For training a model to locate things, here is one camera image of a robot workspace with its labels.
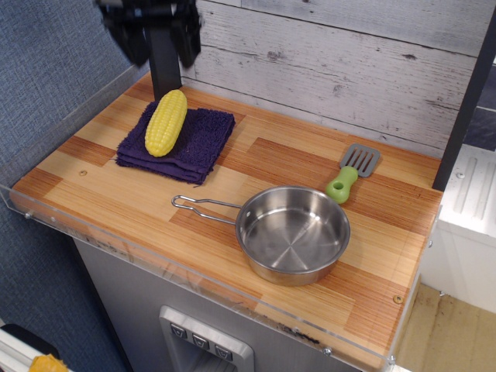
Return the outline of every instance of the pot handle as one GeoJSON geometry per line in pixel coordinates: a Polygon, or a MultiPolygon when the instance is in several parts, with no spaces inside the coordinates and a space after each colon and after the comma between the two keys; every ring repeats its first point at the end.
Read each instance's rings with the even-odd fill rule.
{"type": "Polygon", "coordinates": [[[212,204],[225,205],[227,207],[241,208],[241,205],[226,203],[223,201],[212,200],[212,199],[193,199],[193,198],[189,198],[188,196],[184,196],[184,195],[176,195],[172,198],[171,203],[174,207],[190,209],[193,212],[195,212],[197,215],[200,215],[201,217],[205,217],[206,219],[214,219],[215,221],[219,221],[219,222],[229,223],[230,225],[235,225],[236,223],[233,221],[229,221],[228,219],[220,219],[219,217],[215,217],[213,215],[206,215],[205,213],[201,213],[195,207],[190,207],[188,205],[178,204],[176,202],[176,200],[178,200],[178,199],[184,199],[184,200],[187,200],[187,201],[192,202],[192,203],[212,203],[212,204]]]}

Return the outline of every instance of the white wood panel wall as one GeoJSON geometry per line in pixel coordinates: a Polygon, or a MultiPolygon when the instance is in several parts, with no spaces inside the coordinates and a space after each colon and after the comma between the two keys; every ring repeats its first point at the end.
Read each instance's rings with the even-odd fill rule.
{"type": "Polygon", "coordinates": [[[441,157],[495,5],[199,0],[183,83],[441,157]]]}

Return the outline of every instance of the purple towel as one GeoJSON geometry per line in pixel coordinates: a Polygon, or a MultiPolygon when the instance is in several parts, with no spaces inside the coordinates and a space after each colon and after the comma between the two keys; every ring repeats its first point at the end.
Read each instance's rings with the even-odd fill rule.
{"type": "Polygon", "coordinates": [[[189,109],[172,151],[163,157],[153,157],[146,150],[145,134],[157,106],[158,102],[151,102],[136,127],[121,142],[117,164],[203,184],[233,132],[234,115],[206,108],[189,109]]]}

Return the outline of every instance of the wooden countertop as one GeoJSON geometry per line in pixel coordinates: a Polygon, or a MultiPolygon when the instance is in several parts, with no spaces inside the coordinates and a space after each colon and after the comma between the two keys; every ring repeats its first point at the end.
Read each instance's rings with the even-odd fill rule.
{"type": "MultiPolygon", "coordinates": [[[[319,347],[334,347],[336,355],[375,368],[362,349],[388,357],[405,308],[393,297],[407,298],[412,289],[442,197],[431,189],[439,160],[182,90],[190,108],[218,109],[236,118],[201,187],[115,164],[117,146],[153,101],[147,75],[20,180],[14,190],[21,194],[13,192],[12,200],[38,219],[131,262],[165,272],[172,265],[175,275],[183,267],[190,282],[197,275],[200,291],[230,301],[239,296],[236,301],[253,314],[288,329],[298,327],[293,336],[304,335],[319,347]],[[258,191],[282,184],[324,190],[352,143],[378,149],[381,160],[369,178],[359,178],[343,205],[350,244],[318,283],[287,288],[261,279],[246,262],[233,226],[171,205],[179,194],[242,205],[258,191]],[[332,333],[358,347],[347,350],[347,343],[340,345],[332,333]]],[[[214,205],[201,208],[230,219],[237,213],[214,205]]]]}

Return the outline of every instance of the wooden floor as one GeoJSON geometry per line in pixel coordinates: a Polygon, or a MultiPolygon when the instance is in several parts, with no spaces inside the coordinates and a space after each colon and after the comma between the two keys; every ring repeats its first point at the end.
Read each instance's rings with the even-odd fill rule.
{"type": "Polygon", "coordinates": [[[397,364],[412,372],[496,371],[496,314],[421,284],[397,364]]]}

